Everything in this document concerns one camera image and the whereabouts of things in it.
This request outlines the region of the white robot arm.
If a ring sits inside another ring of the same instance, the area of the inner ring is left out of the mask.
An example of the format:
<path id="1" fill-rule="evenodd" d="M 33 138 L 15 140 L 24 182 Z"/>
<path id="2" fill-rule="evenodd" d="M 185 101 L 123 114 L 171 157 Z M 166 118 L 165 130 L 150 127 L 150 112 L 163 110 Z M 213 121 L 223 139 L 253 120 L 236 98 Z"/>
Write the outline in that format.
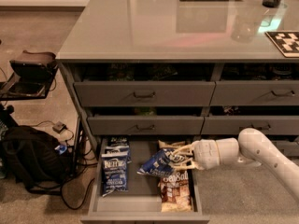
<path id="1" fill-rule="evenodd" d="M 174 155 L 179 153 L 191 156 L 191 165 L 180 165 L 179 169 L 209 170 L 234 162 L 256 161 L 267 168 L 296 201 L 299 200 L 299 166 L 254 128 L 245 128 L 237 138 L 193 141 L 173 152 Z"/>

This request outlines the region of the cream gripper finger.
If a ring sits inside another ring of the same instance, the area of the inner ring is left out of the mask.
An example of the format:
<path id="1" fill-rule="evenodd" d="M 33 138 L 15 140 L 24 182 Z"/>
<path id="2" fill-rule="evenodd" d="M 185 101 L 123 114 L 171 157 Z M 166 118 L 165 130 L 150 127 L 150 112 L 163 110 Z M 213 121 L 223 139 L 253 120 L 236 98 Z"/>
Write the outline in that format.
<path id="1" fill-rule="evenodd" d="M 191 169 L 199 169 L 199 164 L 193 159 L 188 159 L 186 161 L 171 164 L 171 167 L 175 170 L 191 170 Z"/>
<path id="2" fill-rule="evenodd" d="M 189 145 L 185 145 L 185 146 L 182 146 L 182 147 L 179 147 L 179 148 L 175 149 L 174 151 L 172 151 L 172 154 L 173 155 L 192 156 L 193 155 L 193 150 L 194 150 L 194 145 L 189 144 Z"/>

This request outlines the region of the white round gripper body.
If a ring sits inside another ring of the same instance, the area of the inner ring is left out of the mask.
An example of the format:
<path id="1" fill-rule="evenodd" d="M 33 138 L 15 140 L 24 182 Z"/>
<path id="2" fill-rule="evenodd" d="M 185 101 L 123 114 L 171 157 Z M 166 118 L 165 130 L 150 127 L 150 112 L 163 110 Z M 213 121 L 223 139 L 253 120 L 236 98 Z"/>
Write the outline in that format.
<path id="1" fill-rule="evenodd" d="M 194 141 L 193 156 L 195 161 L 204 170 L 209 170 L 220 165 L 220 155 L 214 140 Z"/>

